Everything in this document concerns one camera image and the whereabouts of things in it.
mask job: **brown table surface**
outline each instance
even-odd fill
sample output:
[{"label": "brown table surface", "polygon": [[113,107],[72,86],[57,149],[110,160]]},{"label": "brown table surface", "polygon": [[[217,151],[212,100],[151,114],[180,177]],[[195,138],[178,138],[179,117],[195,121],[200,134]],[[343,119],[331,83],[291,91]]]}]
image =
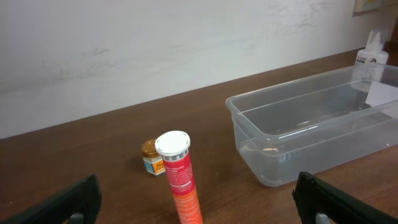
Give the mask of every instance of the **brown table surface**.
[{"label": "brown table surface", "polygon": [[[235,148],[225,99],[353,64],[357,50],[0,140],[0,220],[88,174],[103,193],[97,223],[178,223],[167,177],[148,174],[141,144],[186,131],[205,223],[300,223],[295,182],[262,185]],[[317,174],[398,217],[398,146]]]}]

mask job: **small jar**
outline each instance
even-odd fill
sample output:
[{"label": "small jar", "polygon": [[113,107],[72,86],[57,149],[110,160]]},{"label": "small jar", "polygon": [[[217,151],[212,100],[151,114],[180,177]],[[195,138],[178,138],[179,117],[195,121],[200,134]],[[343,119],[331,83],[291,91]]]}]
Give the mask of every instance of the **small jar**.
[{"label": "small jar", "polygon": [[162,156],[157,153],[155,149],[156,139],[146,141],[142,147],[142,155],[145,168],[148,172],[154,175],[159,175],[165,172]]}]

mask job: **bottle cap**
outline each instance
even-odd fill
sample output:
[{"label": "bottle cap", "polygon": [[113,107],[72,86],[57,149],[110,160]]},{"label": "bottle cap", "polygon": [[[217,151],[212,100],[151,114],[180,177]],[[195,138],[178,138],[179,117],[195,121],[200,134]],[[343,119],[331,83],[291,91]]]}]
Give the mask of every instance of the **bottle cap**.
[{"label": "bottle cap", "polygon": [[144,157],[151,159],[159,156],[159,153],[155,149],[155,141],[156,139],[151,139],[142,145],[141,150]]},{"label": "bottle cap", "polygon": [[387,29],[374,29],[369,34],[368,42],[365,47],[365,51],[368,52],[381,52],[383,50],[384,43],[388,38]]},{"label": "bottle cap", "polygon": [[162,156],[176,156],[191,145],[189,135],[183,131],[169,131],[156,139],[156,151]]}]

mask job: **white bottle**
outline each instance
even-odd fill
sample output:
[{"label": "white bottle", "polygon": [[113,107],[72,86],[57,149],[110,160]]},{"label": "white bottle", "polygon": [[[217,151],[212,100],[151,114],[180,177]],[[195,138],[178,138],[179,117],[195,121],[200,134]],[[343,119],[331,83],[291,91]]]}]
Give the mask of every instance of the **white bottle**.
[{"label": "white bottle", "polygon": [[365,49],[360,50],[356,56],[355,65],[369,62],[386,64],[388,53],[382,51],[386,39],[386,30],[372,30]]},{"label": "white bottle", "polygon": [[367,64],[354,68],[351,86],[357,90],[368,92],[372,82],[379,82],[387,63],[388,53],[382,51],[387,39],[387,30],[372,30],[365,49],[356,56],[355,65]]}]

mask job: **clear plastic container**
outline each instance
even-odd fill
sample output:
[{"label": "clear plastic container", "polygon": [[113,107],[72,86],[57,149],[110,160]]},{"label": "clear plastic container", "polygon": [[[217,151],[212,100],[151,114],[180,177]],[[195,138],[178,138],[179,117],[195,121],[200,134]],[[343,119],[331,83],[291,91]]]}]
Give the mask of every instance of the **clear plastic container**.
[{"label": "clear plastic container", "polygon": [[236,149],[270,187],[398,144],[397,67],[342,68],[232,96],[226,105]]}]

